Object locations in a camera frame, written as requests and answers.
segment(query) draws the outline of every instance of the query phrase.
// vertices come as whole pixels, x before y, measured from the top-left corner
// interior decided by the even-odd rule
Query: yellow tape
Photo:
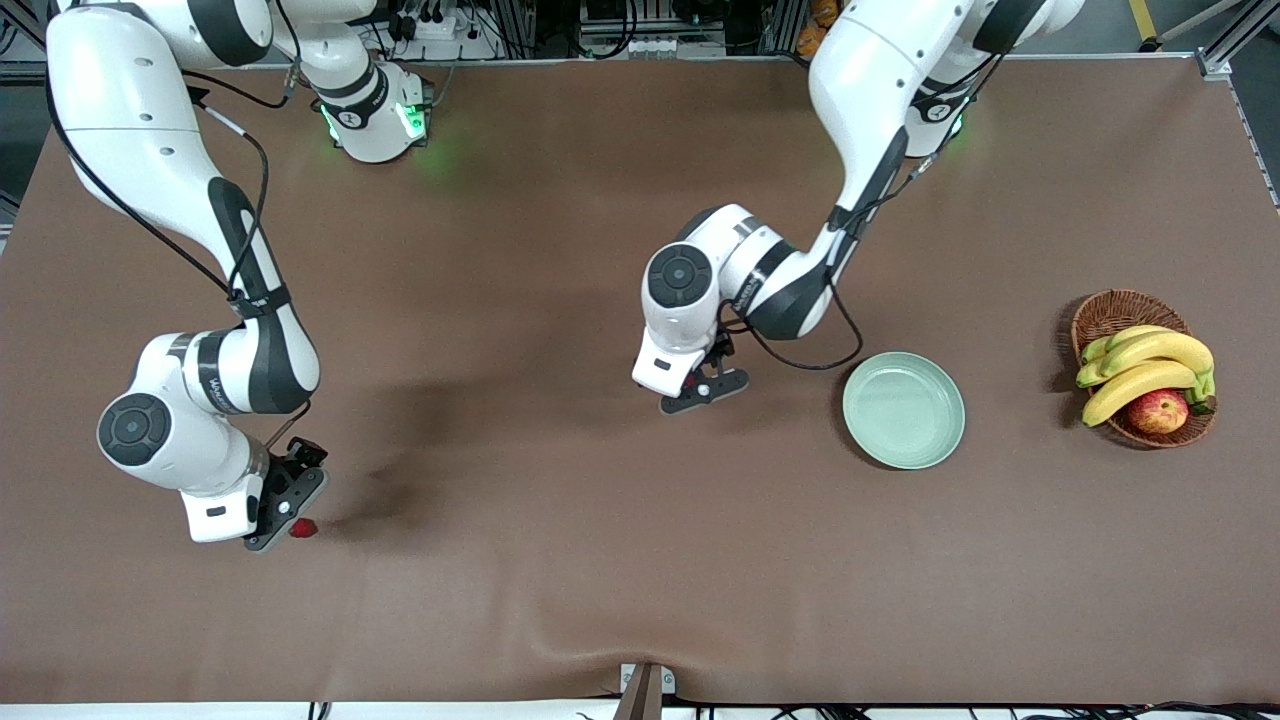
[[[1129,9],[1133,10],[1133,22],[1138,23],[1138,36],[1142,40],[1156,37],[1156,23],[1151,20],[1147,0],[1129,0]]]

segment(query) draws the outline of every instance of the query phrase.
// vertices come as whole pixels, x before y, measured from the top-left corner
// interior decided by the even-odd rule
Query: round plate
[[[937,465],[960,445],[964,400],[942,368],[911,352],[868,357],[845,384],[845,424],[876,460],[904,470]]]

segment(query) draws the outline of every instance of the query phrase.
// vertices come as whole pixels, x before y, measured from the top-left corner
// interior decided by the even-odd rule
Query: brown woven basket
[[[1085,345],[1132,325],[1164,325],[1192,334],[1181,316],[1160,299],[1135,290],[1107,290],[1085,299],[1071,318],[1075,361],[1084,365],[1080,354],[1084,352]],[[1088,389],[1092,396],[1093,388]],[[1181,428],[1162,436],[1139,430],[1129,423],[1124,413],[1116,413],[1107,424],[1126,439],[1144,447],[1181,447],[1204,437],[1213,427],[1213,415],[1192,415]]]

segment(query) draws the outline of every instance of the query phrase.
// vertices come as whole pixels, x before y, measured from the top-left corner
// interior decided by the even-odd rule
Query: bunch of bananas
[[[1134,325],[1091,342],[1082,356],[1085,365],[1075,384],[1102,386],[1084,406],[1084,424],[1091,428],[1161,388],[1183,389],[1197,415],[1213,410],[1213,354],[1190,336],[1160,325]]]

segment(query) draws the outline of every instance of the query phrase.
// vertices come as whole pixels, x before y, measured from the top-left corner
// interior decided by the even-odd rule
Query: brown tabletop
[[[305,95],[214,97],[270,151],[321,355],[294,428],[332,451],[321,533],[195,544],[177,493],[99,455],[142,346],[233,316],[50,143],[0,258],[0,700],[584,696],[637,659],[723,702],[1280,700],[1280,220],[1190,60],[1006,63],[879,214],[842,282],[867,351],[936,360],[968,409],[919,473],[855,450],[842,374],[750,341],[753,387],[710,409],[663,418],[628,377],[641,270],[694,213],[801,247],[826,218],[799,68],[466,68],[431,146],[380,167]],[[252,150],[205,140],[256,192]],[[1202,442],[1079,425],[1056,332],[1107,287],[1217,352]],[[850,343],[831,316],[785,351]]]

